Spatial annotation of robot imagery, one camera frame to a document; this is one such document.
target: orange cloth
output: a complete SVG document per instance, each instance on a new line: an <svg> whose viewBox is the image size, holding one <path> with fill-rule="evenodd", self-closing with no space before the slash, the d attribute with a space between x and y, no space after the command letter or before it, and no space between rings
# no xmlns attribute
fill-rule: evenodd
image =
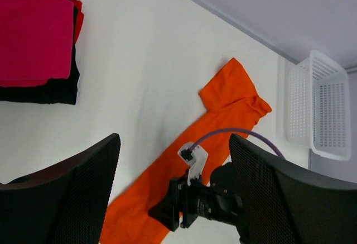
<svg viewBox="0 0 357 244"><path fill-rule="evenodd" d="M147 212L165 196L170 179L185 173L187 165L177 155L181 146L220 128L251 130L261 117L271 112L270 106L258 96L247 72L235 59L231 59L199 94L207 112L109 205L101 244L161 243L169 231ZM201 144L209 154L202 173L205 184L211 172L227 159L230 134L218 134Z"/></svg>

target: black mesh pad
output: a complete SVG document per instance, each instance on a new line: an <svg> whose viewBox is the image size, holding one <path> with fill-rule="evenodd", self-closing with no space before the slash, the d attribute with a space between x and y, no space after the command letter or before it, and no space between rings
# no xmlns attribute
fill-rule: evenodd
<svg viewBox="0 0 357 244"><path fill-rule="evenodd" d="M313 173L238 135L229 147L252 244L357 243L357 184Z"/></svg>
<svg viewBox="0 0 357 244"><path fill-rule="evenodd" d="M232 136L229 142L237 171L252 244L297 244L273 169Z"/></svg>
<svg viewBox="0 0 357 244"><path fill-rule="evenodd" d="M119 136L113 134L67 160L0 185L0 242L97 244L119 149Z"/></svg>

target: white surface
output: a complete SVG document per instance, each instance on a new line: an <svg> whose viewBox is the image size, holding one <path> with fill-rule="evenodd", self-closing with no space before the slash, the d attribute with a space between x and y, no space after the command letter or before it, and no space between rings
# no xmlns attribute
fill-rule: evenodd
<svg viewBox="0 0 357 244"><path fill-rule="evenodd" d="M288 76L287 138L329 159L351 158L350 95L346 70L312 51Z"/></svg>
<svg viewBox="0 0 357 244"><path fill-rule="evenodd" d="M357 64L356 0L195 0L298 61L312 49Z"/></svg>
<svg viewBox="0 0 357 244"><path fill-rule="evenodd" d="M254 130L275 142L289 160L307 166L307 150L280 143L274 133L278 55L273 51L189 0L82 2L78 103L0 102L2 183L118 132L122 148L112 200L205 112L197 92L233 56L274 110ZM170 233L164 243L237 240L234 227L199 219L190 229Z"/></svg>

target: white laundry basket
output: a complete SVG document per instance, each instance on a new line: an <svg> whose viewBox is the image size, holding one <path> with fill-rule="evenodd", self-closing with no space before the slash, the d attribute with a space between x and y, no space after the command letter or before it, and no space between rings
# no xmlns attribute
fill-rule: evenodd
<svg viewBox="0 0 357 244"><path fill-rule="evenodd" d="M335 160L351 157L349 83L346 70L313 50L288 75L287 139Z"/></svg>

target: white bracket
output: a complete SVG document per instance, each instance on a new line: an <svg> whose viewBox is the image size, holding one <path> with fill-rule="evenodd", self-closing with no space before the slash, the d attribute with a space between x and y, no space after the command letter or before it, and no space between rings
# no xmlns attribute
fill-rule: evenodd
<svg viewBox="0 0 357 244"><path fill-rule="evenodd" d="M191 159L184 159L181 156L181 152L183 150L187 150L190 148L194 143L193 142L188 142L184 144L180 150L177 152L180 158L183 159L183 161L190 166L189 168L189 175L187 177L187 184L188 186L191 185L191 180L192 179L198 179L200 175L202 174L202 171L206 165L206 161L208 158L208 153L206 150L204 150L200 145L197 145L196 148L192 151Z"/></svg>

